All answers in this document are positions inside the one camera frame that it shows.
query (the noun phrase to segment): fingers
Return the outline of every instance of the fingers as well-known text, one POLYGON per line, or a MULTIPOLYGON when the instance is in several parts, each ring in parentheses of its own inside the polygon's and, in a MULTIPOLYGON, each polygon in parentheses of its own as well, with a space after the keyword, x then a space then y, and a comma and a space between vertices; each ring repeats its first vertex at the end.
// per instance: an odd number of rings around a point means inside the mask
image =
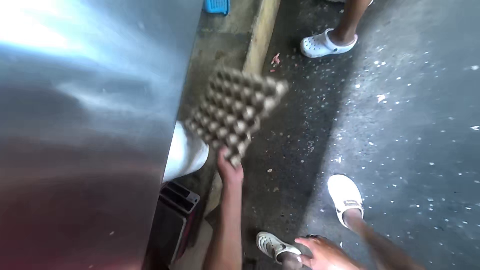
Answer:
POLYGON ((295 242, 299 243, 299 244, 302 244, 302 245, 308 247, 310 250, 312 250, 316 245, 318 245, 317 243, 314 242, 314 239, 315 238, 313 238, 313 237, 309 237, 309 238, 299 237, 299 238, 295 238, 295 242))
POLYGON ((303 265, 312 268, 312 258, 306 255, 300 254, 300 259, 303 265))
POLYGON ((227 153, 228 148, 226 146, 222 146, 218 150, 218 157, 217 157, 217 163, 219 166, 224 165, 227 161, 225 160, 225 154, 227 153))
POLYGON ((241 166, 241 163, 239 163, 236 167, 234 167, 236 172, 243 172, 243 167, 241 166))

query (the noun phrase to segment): cardboard egg carton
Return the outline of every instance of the cardboard egg carton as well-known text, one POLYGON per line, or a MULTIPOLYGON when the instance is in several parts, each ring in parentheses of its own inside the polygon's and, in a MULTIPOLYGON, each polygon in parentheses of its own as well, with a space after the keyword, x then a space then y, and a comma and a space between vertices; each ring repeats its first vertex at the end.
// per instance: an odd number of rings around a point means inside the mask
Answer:
POLYGON ((260 129, 260 119, 269 115, 287 91, 286 81, 218 68, 185 123, 213 149, 227 145, 225 158, 237 166, 252 141, 251 134, 260 129))

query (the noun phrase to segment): concrete floor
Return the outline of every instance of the concrete floor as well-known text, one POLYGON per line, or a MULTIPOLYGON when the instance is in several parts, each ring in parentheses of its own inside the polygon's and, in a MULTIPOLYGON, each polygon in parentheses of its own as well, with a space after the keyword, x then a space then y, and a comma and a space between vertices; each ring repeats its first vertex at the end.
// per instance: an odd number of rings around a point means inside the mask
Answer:
POLYGON ((352 51, 301 56, 301 38, 335 27, 342 8, 281 2, 268 57, 282 62, 264 73, 291 91, 243 161, 246 259, 280 269, 257 250, 260 230, 291 243, 321 234, 374 269, 328 195, 326 180, 342 173, 364 197, 365 220, 428 269, 479 268, 480 2, 375 0, 352 51))

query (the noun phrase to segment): white crocs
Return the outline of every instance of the white crocs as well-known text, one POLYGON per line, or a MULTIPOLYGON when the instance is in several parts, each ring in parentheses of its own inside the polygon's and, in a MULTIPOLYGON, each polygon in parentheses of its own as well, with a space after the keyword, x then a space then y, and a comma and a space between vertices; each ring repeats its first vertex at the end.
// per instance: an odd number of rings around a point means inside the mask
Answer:
POLYGON ((277 260, 278 255, 284 252, 291 252, 300 255, 298 248, 283 242, 275 235, 268 232, 259 232, 257 234, 257 247, 270 258, 275 259, 275 262, 282 264, 277 260))
POLYGON ((347 227, 343 221, 343 213, 348 209, 359 209, 363 218, 360 191, 350 178, 342 174, 334 174, 328 178, 327 186, 328 193, 335 204, 338 220, 343 226, 347 227))
POLYGON ((351 50, 355 43, 357 43, 358 36, 355 35, 355 40, 353 40, 352 44, 347 46, 335 45, 327 35, 327 33, 332 30, 333 28, 328 28, 325 32, 319 35, 302 39, 300 42, 300 50, 303 55, 310 58, 317 58, 329 54, 344 53, 351 50))

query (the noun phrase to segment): foot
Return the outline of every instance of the foot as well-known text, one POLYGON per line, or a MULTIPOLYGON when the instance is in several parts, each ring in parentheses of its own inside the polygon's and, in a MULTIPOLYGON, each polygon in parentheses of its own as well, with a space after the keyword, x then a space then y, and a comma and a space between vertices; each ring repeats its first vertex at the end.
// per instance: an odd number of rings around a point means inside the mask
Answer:
POLYGON ((328 28, 325 32, 312 36, 306 37, 302 39, 300 43, 300 51, 306 57, 310 58, 317 58, 322 57, 329 54, 339 54, 344 53, 353 48, 353 46, 357 43, 357 35, 355 35, 354 40, 345 46, 338 46, 332 42, 329 37, 328 32, 332 31, 333 28, 328 28))
POLYGON ((283 242, 275 235, 268 232, 259 232, 257 234, 257 247, 270 258, 275 259, 275 262, 282 264, 280 254, 284 252, 291 252, 300 255, 298 248, 283 242))
POLYGON ((363 207, 360 191, 357 185, 348 177, 342 174, 334 174, 328 178, 328 193, 335 204, 336 213, 340 223, 347 227, 343 214, 349 209, 356 209, 363 218, 363 207))

